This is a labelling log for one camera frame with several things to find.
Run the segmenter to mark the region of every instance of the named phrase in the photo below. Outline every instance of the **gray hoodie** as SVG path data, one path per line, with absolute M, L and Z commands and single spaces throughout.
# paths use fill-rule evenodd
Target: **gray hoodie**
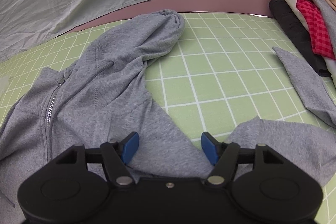
M 140 15 L 102 34 L 69 68 L 42 70 L 0 129 L 0 223 L 24 220 L 18 187 L 75 143 L 99 147 L 137 131 L 130 167 L 162 176 L 208 175 L 212 166 L 203 152 L 145 89 L 146 67 L 172 49 L 183 29 L 184 19 L 171 10 Z

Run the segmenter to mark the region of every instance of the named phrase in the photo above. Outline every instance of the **green checkered surface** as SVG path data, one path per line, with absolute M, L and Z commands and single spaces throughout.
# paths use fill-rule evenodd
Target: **green checkered surface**
M 277 46 L 302 58 L 274 19 L 225 13 L 183 16 L 183 35 L 169 54 L 146 70 L 146 87 L 197 147 L 203 131 L 224 141 L 239 123 L 257 115 L 309 123 L 335 133 L 305 109 L 272 50 Z M 9 76 L 10 84 L 0 98 L 0 123 L 43 67 L 68 67 L 90 42 L 122 22 L 64 34 L 1 63 L 0 78 Z M 323 80 L 335 101 L 331 78 Z M 336 176 L 323 193 L 316 220 L 336 224 Z

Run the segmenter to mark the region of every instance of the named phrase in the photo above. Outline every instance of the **gray folded garment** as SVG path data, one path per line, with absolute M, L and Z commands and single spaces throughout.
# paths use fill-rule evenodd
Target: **gray folded garment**
M 265 143 L 322 187 L 336 172 L 336 135 L 310 124 L 262 120 L 257 116 L 238 125 L 227 140 L 242 148 Z M 239 165 L 235 178 L 251 170 L 252 164 Z
M 325 0 L 313 0 L 313 2 L 321 11 L 334 53 L 336 54 L 336 12 Z
M 306 109 L 310 110 L 327 125 L 336 128 L 336 106 L 330 98 L 319 75 L 307 61 L 273 47 L 285 66 L 289 78 Z

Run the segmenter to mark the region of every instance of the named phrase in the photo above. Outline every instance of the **red plaid fabric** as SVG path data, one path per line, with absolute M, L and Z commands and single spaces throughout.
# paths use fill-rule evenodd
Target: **red plaid fabric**
M 336 60 L 320 9 L 312 0 L 297 0 L 296 8 L 307 21 L 313 53 Z

